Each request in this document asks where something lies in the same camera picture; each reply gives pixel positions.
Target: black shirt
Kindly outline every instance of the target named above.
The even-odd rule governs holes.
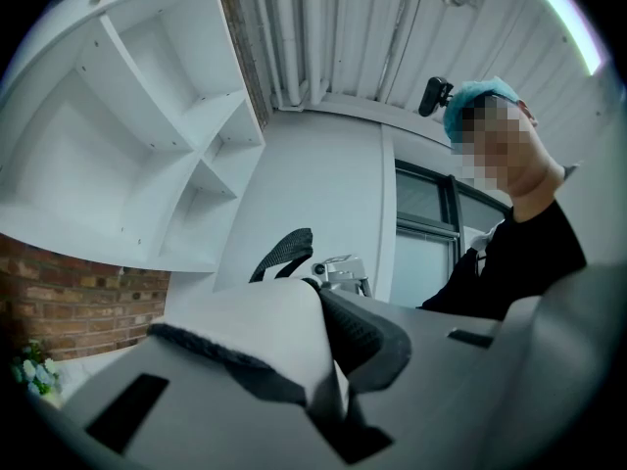
[[[469,249],[447,285],[422,309],[502,320],[516,300],[542,295],[557,279],[583,268],[584,254],[556,201],[528,221],[513,220],[513,209],[485,249],[477,274],[477,251]]]

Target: person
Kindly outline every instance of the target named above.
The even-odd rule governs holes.
[[[511,198],[506,218],[476,238],[448,283],[421,309],[504,319],[509,306],[542,295],[586,261],[555,190],[574,167],[549,155],[527,105],[502,80],[466,82],[444,115],[464,164]]]

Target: blue hair cap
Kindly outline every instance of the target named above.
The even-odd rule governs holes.
[[[452,143],[461,143],[461,110],[486,93],[504,97],[512,103],[517,103],[520,99],[518,94],[497,76],[483,82],[464,82],[444,111],[444,131]]]

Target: white cabinet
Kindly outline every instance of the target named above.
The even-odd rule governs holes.
[[[264,148],[220,2],[86,1],[50,10],[5,75],[0,231],[214,272]]]

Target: neck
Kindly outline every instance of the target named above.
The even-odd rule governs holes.
[[[564,168],[551,158],[530,170],[506,190],[513,204],[513,219],[518,223],[546,210],[555,199],[555,190],[564,182]]]

